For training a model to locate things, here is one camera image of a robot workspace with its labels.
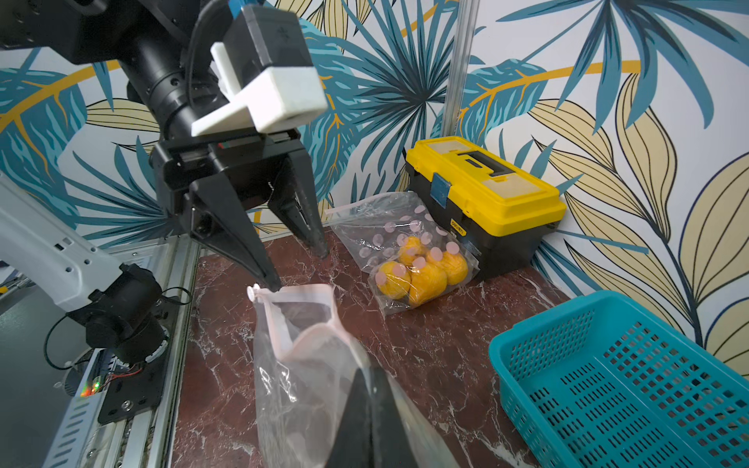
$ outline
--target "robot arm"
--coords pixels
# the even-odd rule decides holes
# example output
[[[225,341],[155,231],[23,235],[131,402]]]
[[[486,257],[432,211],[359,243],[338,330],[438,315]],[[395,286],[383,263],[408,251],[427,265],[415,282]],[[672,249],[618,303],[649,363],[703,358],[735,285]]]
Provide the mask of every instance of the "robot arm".
[[[161,129],[151,165],[164,211],[277,291],[246,212],[267,203],[327,254],[312,163],[295,129],[327,101],[296,16],[248,1],[210,0],[201,10],[200,0],[10,0],[0,7],[0,39],[6,49],[51,46],[78,64],[118,59],[129,98]]]
[[[85,326],[89,346],[129,363],[159,348],[165,336],[151,309],[161,287],[150,271],[89,243],[2,172],[0,199],[0,255]]]
[[[295,129],[327,101],[296,16],[248,1],[201,9],[201,0],[7,0],[0,46],[50,46],[74,64],[119,60],[128,97],[160,126],[151,166],[164,211],[277,291],[281,280],[246,212],[267,203],[313,252],[327,254],[312,162]],[[151,272],[99,250],[2,173],[0,200],[0,258],[85,326],[91,347],[149,366],[120,383],[162,386],[155,375],[163,376],[169,340],[156,316],[166,306]],[[100,422],[127,416],[109,412]]]

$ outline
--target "blue latch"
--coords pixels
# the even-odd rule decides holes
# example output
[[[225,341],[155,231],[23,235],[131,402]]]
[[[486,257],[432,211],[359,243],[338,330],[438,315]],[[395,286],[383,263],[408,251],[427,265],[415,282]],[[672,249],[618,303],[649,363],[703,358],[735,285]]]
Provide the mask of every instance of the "blue latch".
[[[431,191],[429,195],[434,198],[434,201],[440,204],[442,208],[447,208],[447,196],[450,194],[450,187],[452,184],[445,180],[437,172],[434,173],[431,179]]]

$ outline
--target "metal frame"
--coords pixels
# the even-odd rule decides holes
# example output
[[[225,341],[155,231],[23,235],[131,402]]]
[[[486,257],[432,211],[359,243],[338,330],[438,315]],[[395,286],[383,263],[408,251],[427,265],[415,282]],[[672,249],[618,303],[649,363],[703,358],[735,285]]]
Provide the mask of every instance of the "metal frame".
[[[473,29],[476,27],[478,14],[479,0],[461,0],[458,6],[458,21],[455,24],[455,47],[450,61],[440,136],[455,135],[455,125],[458,123],[458,112],[461,110],[463,88],[468,74]]]
[[[110,249],[108,253],[119,261],[147,267],[163,289],[181,286],[192,290],[199,250],[199,245],[183,234]],[[190,310],[191,306],[179,308],[161,404],[128,420],[99,425],[96,416],[106,393],[74,398],[68,406],[43,468],[157,468],[171,463]],[[87,368],[87,373],[91,371],[91,366],[90,364]],[[83,388],[79,388],[77,395],[82,391]],[[81,402],[88,405],[81,408]],[[85,414],[79,414],[81,410],[85,410]],[[68,442],[72,437],[64,437],[70,432],[69,428],[65,429],[71,423],[86,428],[88,432],[85,432],[85,437],[81,437],[83,431],[79,431],[76,432],[78,437],[73,442]]]

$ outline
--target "yellow toolbox lid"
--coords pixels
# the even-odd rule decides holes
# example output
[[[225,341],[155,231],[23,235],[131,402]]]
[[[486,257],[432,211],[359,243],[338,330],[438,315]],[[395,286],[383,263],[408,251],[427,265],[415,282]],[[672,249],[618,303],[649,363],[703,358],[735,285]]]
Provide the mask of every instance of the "yellow toolbox lid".
[[[567,208],[555,187],[457,136],[417,142],[406,161],[449,182],[448,198],[493,236],[560,221]]]

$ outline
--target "toolbox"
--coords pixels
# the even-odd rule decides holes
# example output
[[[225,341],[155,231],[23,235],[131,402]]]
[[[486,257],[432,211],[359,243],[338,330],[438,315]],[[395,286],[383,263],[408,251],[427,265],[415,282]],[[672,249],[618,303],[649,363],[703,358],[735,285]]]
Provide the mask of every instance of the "toolbox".
[[[566,210],[555,187],[457,136],[417,142],[406,171],[434,221],[479,261],[479,279],[530,264]]]

